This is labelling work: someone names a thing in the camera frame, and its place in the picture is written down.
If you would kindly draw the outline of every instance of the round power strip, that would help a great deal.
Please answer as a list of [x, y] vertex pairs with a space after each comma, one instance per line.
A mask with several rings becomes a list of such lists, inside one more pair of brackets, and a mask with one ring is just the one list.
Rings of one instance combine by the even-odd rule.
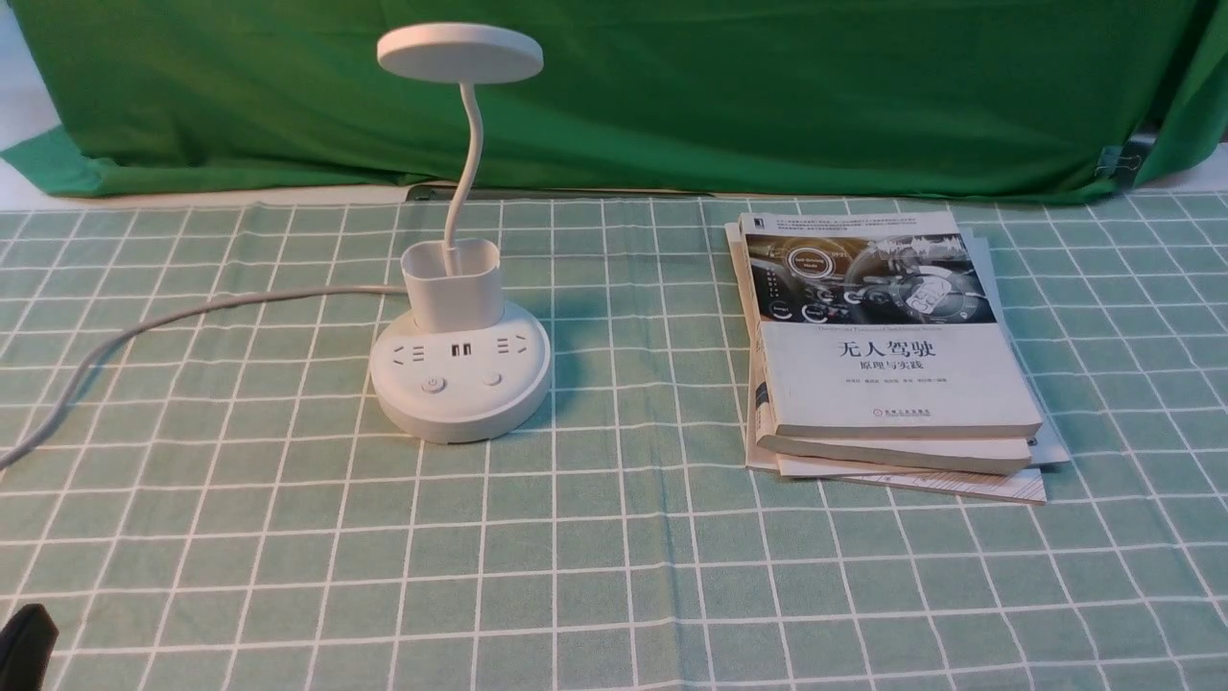
[[492, 439], [519, 427], [550, 390], [550, 339], [523, 307], [473, 330], [424, 333], [397, 317], [371, 350], [371, 383], [397, 427], [440, 444]]

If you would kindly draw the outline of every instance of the publisher logo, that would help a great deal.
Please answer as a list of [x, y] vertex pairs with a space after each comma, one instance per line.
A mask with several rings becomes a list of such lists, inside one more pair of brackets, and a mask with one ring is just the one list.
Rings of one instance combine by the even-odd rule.
[[874, 409], [876, 419], [927, 419], [930, 409]]

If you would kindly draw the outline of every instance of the book title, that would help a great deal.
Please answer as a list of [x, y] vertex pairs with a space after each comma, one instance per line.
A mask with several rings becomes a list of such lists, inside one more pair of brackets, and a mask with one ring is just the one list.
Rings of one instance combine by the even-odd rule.
[[845, 340], [840, 344], [840, 357], [860, 361], [863, 371], [920, 371], [925, 369], [925, 358], [935, 357], [935, 351], [928, 340], [888, 340], [885, 345]]

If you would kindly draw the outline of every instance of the book cover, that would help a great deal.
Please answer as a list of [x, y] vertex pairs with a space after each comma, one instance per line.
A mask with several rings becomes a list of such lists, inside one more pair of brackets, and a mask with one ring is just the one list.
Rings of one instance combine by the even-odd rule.
[[1039, 430], [949, 212], [743, 214], [739, 225], [772, 434], [992, 439]]

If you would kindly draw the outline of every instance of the desk lamp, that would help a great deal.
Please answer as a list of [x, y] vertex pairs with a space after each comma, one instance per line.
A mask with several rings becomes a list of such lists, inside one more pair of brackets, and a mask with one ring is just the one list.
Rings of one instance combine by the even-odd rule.
[[542, 322], [503, 298], [499, 247], [456, 238], [457, 216], [481, 158], [474, 86], [542, 71], [542, 47], [506, 28], [425, 23], [386, 33], [379, 65], [406, 79], [457, 83], [469, 118], [469, 155], [448, 206], [442, 241], [400, 257], [410, 311], [371, 350], [371, 382], [384, 415], [426, 442], [491, 439], [519, 427], [550, 387], [550, 340]]

